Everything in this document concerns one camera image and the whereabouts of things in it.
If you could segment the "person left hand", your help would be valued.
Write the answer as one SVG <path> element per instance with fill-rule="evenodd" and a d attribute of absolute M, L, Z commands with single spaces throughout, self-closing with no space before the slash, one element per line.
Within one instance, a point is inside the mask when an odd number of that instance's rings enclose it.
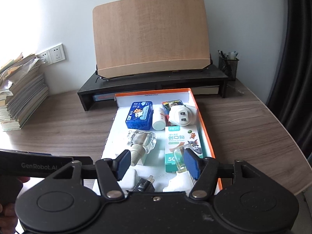
<path fill-rule="evenodd" d="M 18 222 L 15 201 L 23 183 L 29 180 L 30 178 L 25 176 L 1 175 L 1 233 L 15 233 Z"/>

